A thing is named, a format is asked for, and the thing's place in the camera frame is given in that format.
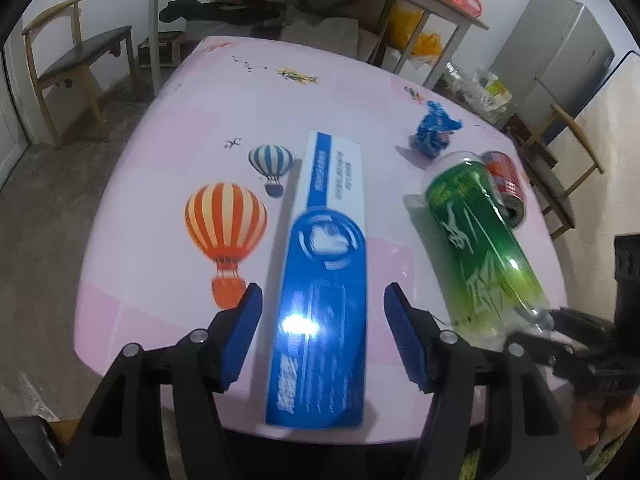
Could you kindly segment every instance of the bolt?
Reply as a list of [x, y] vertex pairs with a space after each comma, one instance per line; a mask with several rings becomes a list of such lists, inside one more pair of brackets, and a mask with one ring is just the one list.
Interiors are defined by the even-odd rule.
[[124, 355], [124, 357], [133, 357], [139, 351], [140, 345], [138, 343], [129, 343], [122, 349], [122, 355]]
[[509, 345], [509, 353], [515, 357], [522, 357], [524, 355], [524, 348], [517, 343], [511, 343]]
[[443, 330], [440, 332], [440, 341], [448, 345], [453, 345], [453, 343], [458, 341], [458, 334], [451, 330]]
[[203, 328], [197, 328], [193, 332], [189, 334], [189, 339], [194, 343], [204, 343], [209, 337], [209, 332], [204, 330]]

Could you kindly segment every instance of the pink tablecloth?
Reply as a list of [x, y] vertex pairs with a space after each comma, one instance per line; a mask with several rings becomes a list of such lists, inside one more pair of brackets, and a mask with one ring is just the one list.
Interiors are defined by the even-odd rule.
[[[408, 88], [414, 90], [412, 95]], [[218, 308], [215, 264], [185, 228], [188, 198], [217, 182], [250, 190], [267, 211], [264, 236], [239, 274], [264, 291], [264, 313], [240, 379], [216, 402], [239, 431], [315, 442], [389, 442], [420, 435], [431, 396], [407, 380], [383, 314], [383, 289], [399, 282], [415, 306], [447, 319], [432, 261], [411, 224], [405, 197], [420, 194], [428, 162], [408, 137], [434, 99], [464, 127], [448, 148], [510, 155], [511, 141], [436, 94], [372, 66], [320, 50], [250, 38], [209, 38], [164, 85], [129, 141], [102, 198], [84, 257], [75, 348], [99, 374], [122, 346], [172, 345], [207, 326]], [[362, 145], [367, 232], [368, 332], [364, 424], [348, 431], [291, 431], [264, 424], [264, 393], [278, 282], [294, 182], [281, 198], [248, 162], [261, 144], [302, 158], [311, 130]], [[558, 259], [532, 189], [516, 231], [553, 307], [566, 304]], [[170, 404], [170, 396], [163, 397]]]

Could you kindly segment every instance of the blue striped hot air balloon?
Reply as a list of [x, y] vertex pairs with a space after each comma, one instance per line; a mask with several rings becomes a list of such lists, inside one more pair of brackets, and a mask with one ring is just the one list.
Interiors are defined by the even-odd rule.
[[282, 196], [284, 191], [280, 177], [293, 167], [296, 157], [287, 148], [275, 144], [264, 144], [249, 152], [249, 163], [255, 171], [267, 178], [264, 189], [274, 198]]

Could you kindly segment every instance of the green packaging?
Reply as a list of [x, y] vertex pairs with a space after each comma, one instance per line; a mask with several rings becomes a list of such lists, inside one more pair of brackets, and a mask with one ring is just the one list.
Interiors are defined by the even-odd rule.
[[478, 340], [527, 326], [550, 330], [548, 300], [500, 215], [499, 195], [482, 160], [453, 152], [432, 169], [438, 176], [424, 197], [458, 266], [460, 282], [447, 301], [456, 331]]

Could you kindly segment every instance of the rectangular cardboard box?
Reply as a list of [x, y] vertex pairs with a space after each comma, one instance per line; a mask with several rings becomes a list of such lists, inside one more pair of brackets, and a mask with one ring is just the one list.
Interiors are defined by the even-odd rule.
[[360, 145], [312, 133], [287, 242], [266, 421], [362, 423], [367, 282]]

